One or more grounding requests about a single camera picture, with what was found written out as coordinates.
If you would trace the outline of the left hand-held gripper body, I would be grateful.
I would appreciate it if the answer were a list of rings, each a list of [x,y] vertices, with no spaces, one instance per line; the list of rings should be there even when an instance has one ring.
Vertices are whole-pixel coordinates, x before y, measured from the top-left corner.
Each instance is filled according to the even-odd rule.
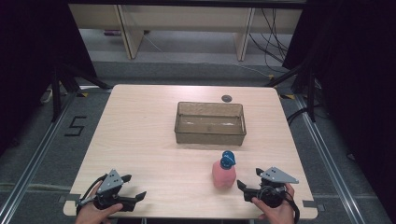
[[[112,169],[103,180],[95,193],[95,199],[93,201],[96,208],[103,210],[113,204],[122,203],[122,199],[119,195],[120,189],[124,182],[121,179],[119,173]]]

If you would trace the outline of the white wooden desk frame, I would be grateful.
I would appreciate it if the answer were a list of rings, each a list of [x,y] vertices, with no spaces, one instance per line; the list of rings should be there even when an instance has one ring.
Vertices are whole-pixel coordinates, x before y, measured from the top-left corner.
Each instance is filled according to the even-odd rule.
[[[80,29],[119,30],[127,56],[136,57],[146,31],[232,33],[239,61],[245,59],[252,33],[294,33],[300,9],[238,7],[166,7],[127,5],[69,6]]]

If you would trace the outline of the grey tape strip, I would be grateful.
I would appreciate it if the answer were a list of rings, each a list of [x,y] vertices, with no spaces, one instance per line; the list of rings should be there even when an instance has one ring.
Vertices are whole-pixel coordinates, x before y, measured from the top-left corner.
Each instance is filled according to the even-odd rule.
[[[80,197],[81,197],[80,194],[61,195],[58,199],[58,202],[59,203],[65,203],[66,201],[78,202]]]
[[[303,206],[306,208],[317,208],[319,212],[325,211],[325,206],[323,204],[316,203],[315,201],[303,200]]]

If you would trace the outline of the person's left hand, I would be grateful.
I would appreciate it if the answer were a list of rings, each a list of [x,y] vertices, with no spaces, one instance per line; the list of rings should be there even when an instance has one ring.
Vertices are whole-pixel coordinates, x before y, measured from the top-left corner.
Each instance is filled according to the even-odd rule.
[[[111,224],[109,216],[119,212],[123,208],[121,203],[100,210],[93,203],[85,204],[79,211],[75,224]]]

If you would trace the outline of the black metal stand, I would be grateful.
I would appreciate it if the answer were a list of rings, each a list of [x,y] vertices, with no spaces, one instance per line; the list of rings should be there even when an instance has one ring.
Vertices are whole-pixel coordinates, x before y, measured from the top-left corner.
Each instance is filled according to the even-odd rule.
[[[95,72],[88,73],[83,70],[67,64],[67,63],[56,63],[52,69],[51,76],[51,88],[52,88],[52,106],[53,116],[52,121],[55,121],[61,116],[62,105],[61,105],[61,94],[60,84],[63,84],[67,92],[80,93],[81,88],[76,81],[76,77],[82,77],[89,81],[91,84],[99,87],[103,90],[111,90],[112,86],[98,79]]]
[[[315,73],[309,63],[297,65],[282,76],[272,79],[265,84],[265,87],[273,88],[291,77],[295,77],[291,86],[291,90],[294,93],[301,93],[303,90],[307,90],[307,106],[301,109],[300,113],[306,112],[311,121],[315,122]]]

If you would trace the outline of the black curtain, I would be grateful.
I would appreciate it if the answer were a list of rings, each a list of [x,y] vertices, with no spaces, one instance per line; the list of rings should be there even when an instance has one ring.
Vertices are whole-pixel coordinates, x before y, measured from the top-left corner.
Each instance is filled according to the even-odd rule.
[[[0,156],[62,64],[96,76],[67,0],[0,0]]]
[[[326,21],[317,79],[325,103],[389,218],[396,223],[396,0],[307,0],[283,66],[303,61]]]

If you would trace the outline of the person's right hand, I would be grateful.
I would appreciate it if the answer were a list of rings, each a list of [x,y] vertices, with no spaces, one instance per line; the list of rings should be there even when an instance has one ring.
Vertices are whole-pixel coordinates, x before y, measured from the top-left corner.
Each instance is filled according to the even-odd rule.
[[[271,208],[263,201],[253,197],[251,200],[262,213],[258,216],[260,220],[268,220],[270,224],[295,224],[295,212],[292,206],[283,201],[279,207]]]

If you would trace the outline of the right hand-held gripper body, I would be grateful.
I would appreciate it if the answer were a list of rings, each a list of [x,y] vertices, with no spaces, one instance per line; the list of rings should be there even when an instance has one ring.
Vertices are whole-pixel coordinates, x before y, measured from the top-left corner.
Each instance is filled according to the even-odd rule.
[[[271,167],[264,170],[261,178],[259,198],[271,208],[279,207],[286,197],[286,184],[298,184],[299,180],[282,170]]]

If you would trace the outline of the clear brown plastic box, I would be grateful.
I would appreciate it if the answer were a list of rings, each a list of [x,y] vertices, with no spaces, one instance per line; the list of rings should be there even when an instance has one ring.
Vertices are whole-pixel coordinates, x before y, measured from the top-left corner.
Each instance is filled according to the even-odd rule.
[[[247,134],[244,107],[179,102],[174,132],[179,144],[241,146]]]

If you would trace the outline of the metal floor rail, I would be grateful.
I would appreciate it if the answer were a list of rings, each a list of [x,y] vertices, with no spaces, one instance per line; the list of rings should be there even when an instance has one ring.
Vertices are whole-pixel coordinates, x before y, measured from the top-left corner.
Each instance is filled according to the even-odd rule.
[[[351,190],[347,186],[345,179],[343,178],[334,159],[332,158],[331,152],[329,151],[320,131],[318,130],[317,124],[311,119],[311,117],[308,115],[308,112],[303,113],[303,118],[305,126],[313,138],[318,150],[318,154],[324,163],[332,184],[346,210],[351,223],[366,224],[366,220],[363,217],[362,212],[351,193]]]
[[[50,124],[44,135],[40,138],[40,142],[35,148],[32,157],[25,165],[18,181],[10,186],[9,195],[0,207],[0,224],[8,224],[14,216],[15,211],[20,205],[25,192],[28,190],[36,171],[44,160],[55,134],[58,132],[59,127],[63,122],[68,107],[72,104],[76,96],[77,95],[75,93],[67,93],[61,104],[59,114],[55,118],[50,118]]]

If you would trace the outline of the pink bottle with blue cap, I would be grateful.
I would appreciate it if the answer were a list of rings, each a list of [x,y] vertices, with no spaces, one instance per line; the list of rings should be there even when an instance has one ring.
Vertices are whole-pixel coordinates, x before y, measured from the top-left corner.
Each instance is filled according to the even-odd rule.
[[[213,163],[213,185],[217,189],[228,189],[233,185],[236,179],[235,165],[236,160],[230,150],[224,151],[221,158]]]

